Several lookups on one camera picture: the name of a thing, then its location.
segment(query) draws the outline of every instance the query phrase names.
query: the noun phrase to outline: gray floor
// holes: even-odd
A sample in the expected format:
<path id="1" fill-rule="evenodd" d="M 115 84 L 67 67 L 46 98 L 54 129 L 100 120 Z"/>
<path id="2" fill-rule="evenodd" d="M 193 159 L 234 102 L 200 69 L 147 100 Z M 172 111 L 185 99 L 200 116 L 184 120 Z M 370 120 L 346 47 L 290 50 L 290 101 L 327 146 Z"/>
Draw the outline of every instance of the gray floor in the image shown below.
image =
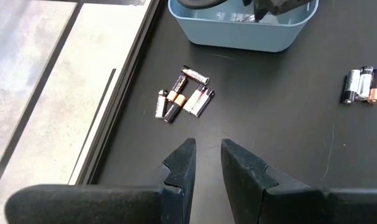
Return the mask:
<path id="1" fill-rule="evenodd" d="M 0 1 L 0 158 L 74 5 Z"/>
<path id="2" fill-rule="evenodd" d="M 0 180 L 0 223 L 6 223 L 4 204 L 15 191 L 73 179 L 111 70 L 116 68 L 116 75 L 105 103 L 148 2 L 83 5 Z M 71 2 L 0 2 L 0 158 L 74 7 Z M 78 161 L 74 173 L 80 166 Z"/>

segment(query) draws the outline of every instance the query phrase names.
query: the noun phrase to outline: object inside bin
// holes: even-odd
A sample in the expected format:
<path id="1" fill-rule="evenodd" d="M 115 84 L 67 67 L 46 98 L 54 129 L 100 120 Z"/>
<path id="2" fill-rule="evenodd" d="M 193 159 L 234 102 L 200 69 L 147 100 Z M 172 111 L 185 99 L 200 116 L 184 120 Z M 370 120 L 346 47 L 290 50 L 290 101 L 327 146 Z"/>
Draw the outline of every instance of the object inside bin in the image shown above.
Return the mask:
<path id="1" fill-rule="evenodd" d="M 270 12 L 272 15 L 277 16 L 285 12 L 303 6 L 313 0 L 253 0 L 255 21 L 260 21 L 263 17 Z M 252 0 L 243 0 L 244 6 L 251 4 Z"/>
<path id="2" fill-rule="evenodd" d="M 178 0 L 178 2 L 189 9 L 208 9 L 217 6 L 227 0 Z M 285 12 L 303 6 L 313 0 L 242 0 L 244 6 L 249 6 L 253 2 L 255 21 L 262 20 L 270 12 L 277 16 Z"/>

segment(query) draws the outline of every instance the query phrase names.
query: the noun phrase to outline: plastic bin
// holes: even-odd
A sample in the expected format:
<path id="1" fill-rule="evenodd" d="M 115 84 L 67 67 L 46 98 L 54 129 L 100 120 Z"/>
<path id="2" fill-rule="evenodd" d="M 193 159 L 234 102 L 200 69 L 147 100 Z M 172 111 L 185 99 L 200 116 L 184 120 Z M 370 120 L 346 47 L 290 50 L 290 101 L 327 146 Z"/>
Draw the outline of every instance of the plastic bin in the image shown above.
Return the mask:
<path id="1" fill-rule="evenodd" d="M 245 7 L 241 0 L 200 10 L 169 0 L 169 11 L 194 44 L 280 52 L 293 43 L 318 5 L 314 0 L 279 16 L 268 14 L 259 23 L 237 22 L 253 14 L 253 3 Z"/>

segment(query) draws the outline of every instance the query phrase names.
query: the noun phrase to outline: black table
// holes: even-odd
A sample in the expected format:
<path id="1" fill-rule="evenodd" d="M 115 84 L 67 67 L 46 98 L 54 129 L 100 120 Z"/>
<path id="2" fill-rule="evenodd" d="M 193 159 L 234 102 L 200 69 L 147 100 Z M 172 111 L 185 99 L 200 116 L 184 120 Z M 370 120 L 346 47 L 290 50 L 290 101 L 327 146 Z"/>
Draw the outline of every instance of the black table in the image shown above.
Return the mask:
<path id="1" fill-rule="evenodd" d="M 340 104 L 348 71 L 377 67 L 377 0 L 321 0 L 278 54 L 193 45 L 163 8 L 97 184 L 129 184 L 193 137 L 192 223 L 233 223 L 223 138 L 311 186 L 377 188 L 377 105 Z M 157 92 L 172 87 L 183 64 L 208 75 L 216 95 L 199 119 L 183 111 L 170 125 L 154 118 Z M 196 86 L 190 82 L 184 95 Z"/>

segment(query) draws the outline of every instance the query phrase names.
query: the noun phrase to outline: silver battery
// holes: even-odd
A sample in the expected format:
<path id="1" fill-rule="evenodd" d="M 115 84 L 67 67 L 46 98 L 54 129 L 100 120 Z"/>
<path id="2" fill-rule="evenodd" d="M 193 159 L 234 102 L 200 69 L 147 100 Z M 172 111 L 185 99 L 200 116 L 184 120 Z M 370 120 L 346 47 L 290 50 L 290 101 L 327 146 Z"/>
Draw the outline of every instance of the silver battery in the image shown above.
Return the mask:
<path id="1" fill-rule="evenodd" d="M 360 77 L 360 70 L 351 70 L 347 78 L 345 91 L 354 91 L 358 93 Z"/>
<path id="2" fill-rule="evenodd" d="M 201 95 L 200 99 L 194 105 L 190 113 L 194 114 L 196 117 L 199 117 L 204 111 L 205 107 L 207 107 L 208 103 L 211 99 L 215 96 L 215 92 L 211 89 L 205 90 L 205 92 Z"/>
<path id="3" fill-rule="evenodd" d="M 156 108 L 156 118 L 164 118 L 165 109 L 166 109 L 166 96 L 168 92 L 166 90 L 159 90 L 157 108 Z"/>
<path id="4" fill-rule="evenodd" d="M 370 95 L 371 82 L 373 80 L 373 70 L 371 66 L 361 68 L 360 83 L 357 89 L 357 100 L 367 100 Z"/>
<path id="5" fill-rule="evenodd" d="M 203 84 L 199 84 L 197 89 L 194 91 L 194 93 L 191 95 L 191 97 L 187 100 L 186 104 L 184 104 L 183 110 L 190 112 L 191 109 L 194 107 L 196 102 L 200 99 L 201 94 L 206 90 L 207 88 Z"/>
<path id="6" fill-rule="evenodd" d="M 199 74 L 198 72 L 192 70 L 190 67 L 186 66 L 186 65 L 183 65 L 182 67 L 182 72 L 184 72 L 188 77 L 204 84 L 204 85 L 207 85 L 208 82 L 209 82 L 209 78 L 208 77 L 205 77 L 201 74 Z"/>

